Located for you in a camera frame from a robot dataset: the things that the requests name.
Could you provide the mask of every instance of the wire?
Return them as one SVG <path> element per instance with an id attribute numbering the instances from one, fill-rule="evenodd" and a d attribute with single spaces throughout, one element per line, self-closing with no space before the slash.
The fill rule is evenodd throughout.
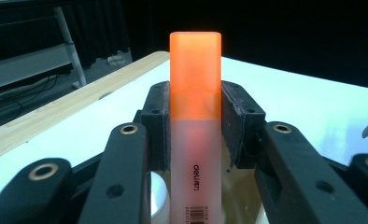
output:
<path id="1" fill-rule="evenodd" d="M 118 68 L 120 69 L 120 63 L 117 61 L 117 59 L 114 56 L 118 56 L 119 54 L 117 53 L 116 55 L 111 53 L 111 59 L 116 63 L 115 65 L 118 66 Z"/>
<path id="2" fill-rule="evenodd" d="M 50 87 L 48 87 L 48 85 L 50 84 L 51 77 L 53 77 L 53 76 L 54 76 L 53 84 Z M 34 91 L 35 89 L 41 87 L 41 85 L 35 86 L 32 89 L 30 89 L 30 90 L 26 90 L 26 91 L 23 91 L 21 93 L 18 93 L 15 96 L 12 96 L 12 97 L 0 96 L 2 98 L 2 102 L 12 102 L 12 103 L 15 103 L 15 105 L 13 105 L 13 106 L 0 109 L 0 113 L 1 112 L 4 112 L 4 111 L 7 111 L 9 109 L 13 109 L 13 108 L 15 108 L 17 106 L 19 107 L 18 111 L 15 113 L 15 116 L 13 118 L 8 119 L 7 121 L 1 121 L 0 120 L 0 126 L 3 125 L 4 123 L 10 122 L 10 121 L 18 118 L 20 116 L 20 114 L 23 112 L 23 109 L 25 108 L 24 105 L 26 105 L 27 103 L 29 103 L 29 102 L 33 101 L 34 99 L 36 99 L 42 92 L 50 91 L 51 89 L 53 89 L 55 87 L 55 85 L 57 83 L 57 80 L 58 80 L 58 78 L 59 78 L 60 75 L 53 75 L 53 76 L 49 76 L 48 77 L 47 81 L 45 82 L 45 84 L 43 85 L 43 87 L 42 87 L 42 89 L 40 91 L 31 92 L 31 91 Z M 33 95 L 33 97 L 30 98 L 30 99 L 28 99 L 28 100 L 26 100 L 25 102 L 18 101 L 18 98 L 24 99 L 25 97 L 32 96 L 32 95 Z"/>

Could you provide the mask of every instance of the black background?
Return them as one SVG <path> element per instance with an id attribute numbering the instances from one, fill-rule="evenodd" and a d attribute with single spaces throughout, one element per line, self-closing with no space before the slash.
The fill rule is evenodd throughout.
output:
<path id="1" fill-rule="evenodd" d="M 139 59 L 174 31 L 218 31 L 222 54 L 368 87 L 368 1 L 123 1 Z"/>

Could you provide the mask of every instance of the translucent highlighter body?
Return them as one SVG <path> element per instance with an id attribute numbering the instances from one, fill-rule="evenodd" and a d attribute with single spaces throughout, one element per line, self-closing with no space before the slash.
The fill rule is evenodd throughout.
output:
<path id="1" fill-rule="evenodd" d="M 221 37 L 170 35 L 171 223 L 221 223 Z"/>

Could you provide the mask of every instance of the deli logo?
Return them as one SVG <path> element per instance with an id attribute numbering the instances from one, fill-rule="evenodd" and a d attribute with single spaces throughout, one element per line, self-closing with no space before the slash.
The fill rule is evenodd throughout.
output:
<path id="1" fill-rule="evenodd" d="M 199 165 L 193 166 L 193 190 L 199 190 L 201 177 L 199 176 Z"/>

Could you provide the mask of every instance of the cable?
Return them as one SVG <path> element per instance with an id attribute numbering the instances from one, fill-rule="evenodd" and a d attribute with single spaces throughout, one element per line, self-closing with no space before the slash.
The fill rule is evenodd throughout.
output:
<path id="1" fill-rule="evenodd" d="M 31 86 L 33 86 L 33 87 L 32 87 L 32 88 L 30 88 L 30 89 L 24 90 L 24 91 L 22 91 L 22 92 L 20 92 L 20 93 L 16 93 L 16 94 L 14 95 L 14 97 L 15 97 L 15 98 L 17 98 L 17 97 L 19 97 L 19 96 L 21 96 L 21 95 L 25 94 L 26 92 L 33 91 L 33 90 L 35 90 L 36 88 L 40 87 L 41 85 L 42 85 L 42 83 L 39 83 L 39 84 L 37 84 L 37 83 L 33 83 L 33 84 L 31 84 L 31 85 L 28 85 L 28 86 L 18 87 L 17 89 L 20 89 L 20 88 L 26 88 L 26 87 L 31 87 Z M 10 95 L 10 94 L 12 94 L 12 91 L 14 91 L 14 90 L 6 91 L 6 92 L 3 92 L 3 93 L 0 93 L 0 96 L 4 96 L 4 95 L 6 95 L 6 94 Z"/>
<path id="2" fill-rule="evenodd" d="M 8 91 L 2 91 L 0 92 L 0 102 L 4 99 L 4 98 L 9 98 L 10 96 L 21 96 L 23 94 L 25 94 L 28 91 L 33 91 L 36 88 L 38 88 L 39 86 L 41 86 L 41 84 L 43 84 L 43 82 L 45 81 L 45 78 L 38 80 L 37 82 L 33 83 L 33 84 L 29 84 L 29 85 L 25 85 L 25 86 L 19 86 L 13 89 L 10 89 Z"/>
<path id="3" fill-rule="evenodd" d="M 120 62 L 118 62 L 117 61 L 117 59 L 116 59 L 116 57 L 115 56 L 120 56 L 118 53 L 117 53 L 117 55 L 114 55 L 114 54 L 110 54 L 111 56 L 110 56 L 110 58 L 115 62 L 115 64 L 114 65 L 117 65 L 118 66 L 118 68 L 119 69 L 121 69 L 121 67 L 120 67 Z"/>
<path id="4" fill-rule="evenodd" d="M 50 84 L 50 79 L 53 76 L 54 76 L 53 84 L 50 87 L 48 87 L 48 85 Z M 12 109 L 12 108 L 14 108 L 16 106 L 19 106 L 19 110 L 17 111 L 17 113 L 15 114 L 15 116 L 13 118 L 11 118 L 11 119 L 8 119 L 7 121 L 3 121 L 3 122 L 0 121 L 0 126 L 3 125 L 4 123 L 10 122 L 10 121 L 18 118 L 20 116 L 20 114 L 23 112 L 24 105 L 27 104 L 27 103 L 29 103 L 29 102 L 31 102 L 31 101 L 33 101 L 34 99 L 36 99 L 42 92 L 49 91 L 49 90 L 53 89 L 55 87 L 55 85 L 57 83 L 57 80 L 58 80 L 58 78 L 59 78 L 60 75 L 53 75 L 53 76 L 49 76 L 48 77 L 47 81 L 45 82 L 44 86 L 42 87 L 42 89 L 40 91 L 30 92 L 28 94 L 23 95 L 26 92 L 33 91 L 36 88 L 41 87 L 41 85 L 36 86 L 36 87 L 34 87 L 34 88 L 30 89 L 30 90 L 26 90 L 26 91 L 23 91 L 21 93 L 18 93 L 15 96 L 12 96 L 12 97 L 0 96 L 2 98 L 2 102 L 9 101 L 9 102 L 13 102 L 13 103 L 16 104 L 14 106 L 10 106 L 10 107 L 7 107 L 7 108 L 0 109 L 0 113 L 1 112 L 4 112 L 4 111 L 7 111 L 9 109 Z M 33 95 L 33 97 L 30 98 L 30 99 L 28 99 L 28 100 L 26 100 L 25 102 L 19 102 L 18 99 L 17 99 L 19 97 L 21 97 L 23 99 L 23 98 L 28 97 L 28 96 L 31 96 L 31 95 Z"/>

